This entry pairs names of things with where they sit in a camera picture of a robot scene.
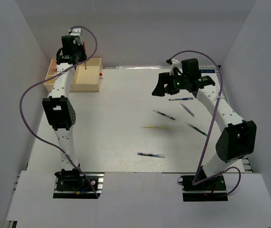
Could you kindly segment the yellow highlighter pen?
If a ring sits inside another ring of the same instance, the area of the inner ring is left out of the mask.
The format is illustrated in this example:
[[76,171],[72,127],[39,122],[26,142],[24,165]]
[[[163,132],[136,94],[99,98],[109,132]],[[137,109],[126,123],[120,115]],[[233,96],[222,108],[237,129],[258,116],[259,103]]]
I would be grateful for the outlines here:
[[143,126],[144,129],[170,129],[169,126]]

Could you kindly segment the red ballpoint pen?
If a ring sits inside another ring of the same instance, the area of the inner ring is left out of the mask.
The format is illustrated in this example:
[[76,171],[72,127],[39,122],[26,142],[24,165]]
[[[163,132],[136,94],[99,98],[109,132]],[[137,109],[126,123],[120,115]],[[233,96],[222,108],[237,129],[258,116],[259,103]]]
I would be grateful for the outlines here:
[[83,48],[84,48],[84,61],[87,60],[87,51],[86,51],[86,41],[83,41]]

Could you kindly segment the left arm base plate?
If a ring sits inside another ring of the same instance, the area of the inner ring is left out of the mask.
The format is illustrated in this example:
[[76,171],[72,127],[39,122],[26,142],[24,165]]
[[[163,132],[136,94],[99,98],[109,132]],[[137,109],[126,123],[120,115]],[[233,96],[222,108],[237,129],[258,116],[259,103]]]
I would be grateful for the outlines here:
[[83,175],[78,179],[59,177],[57,175],[53,198],[54,199],[98,199],[102,192],[104,174],[87,173],[90,184]]

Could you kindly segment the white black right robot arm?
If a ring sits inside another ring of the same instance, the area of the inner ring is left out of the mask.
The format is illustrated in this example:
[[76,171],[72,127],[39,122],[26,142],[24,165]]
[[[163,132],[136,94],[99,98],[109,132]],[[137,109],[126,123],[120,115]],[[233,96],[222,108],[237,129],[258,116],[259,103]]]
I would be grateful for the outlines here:
[[216,143],[215,155],[206,163],[198,165],[192,185],[207,190],[215,179],[233,169],[233,163],[253,153],[257,126],[238,115],[225,99],[210,76],[203,76],[198,60],[191,58],[178,61],[168,59],[170,71],[160,73],[153,96],[175,95],[181,90],[191,93],[212,115],[221,135]]

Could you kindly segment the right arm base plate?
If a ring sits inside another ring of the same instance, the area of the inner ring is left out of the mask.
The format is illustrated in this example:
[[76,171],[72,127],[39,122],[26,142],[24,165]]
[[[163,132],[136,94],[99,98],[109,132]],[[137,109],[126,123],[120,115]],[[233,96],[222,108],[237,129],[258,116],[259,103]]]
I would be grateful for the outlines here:
[[177,179],[182,186],[183,202],[228,201],[224,177],[216,177],[198,185],[193,185],[194,175],[184,175]]

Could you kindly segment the pink capped marker tube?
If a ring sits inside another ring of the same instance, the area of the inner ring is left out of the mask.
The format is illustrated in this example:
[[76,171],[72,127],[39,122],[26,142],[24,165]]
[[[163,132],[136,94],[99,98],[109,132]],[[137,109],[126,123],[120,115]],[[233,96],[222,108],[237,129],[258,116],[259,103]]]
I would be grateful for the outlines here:
[[56,73],[57,72],[57,64],[55,63],[53,66],[53,72]]

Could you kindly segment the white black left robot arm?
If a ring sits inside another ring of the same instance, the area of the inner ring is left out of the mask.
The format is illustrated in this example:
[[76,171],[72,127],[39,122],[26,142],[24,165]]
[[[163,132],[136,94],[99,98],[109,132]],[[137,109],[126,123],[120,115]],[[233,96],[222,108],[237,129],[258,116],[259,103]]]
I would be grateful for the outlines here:
[[59,182],[72,190],[79,190],[84,178],[78,168],[80,163],[75,153],[73,126],[76,122],[75,110],[68,98],[71,83],[76,71],[75,64],[86,59],[84,45],[79,35],[67,35],[61,38],[62,48],[56,54],[56,77],[52,90],[42,105],[49,125],[52,126],[60,149],[62,169],[55,173]]

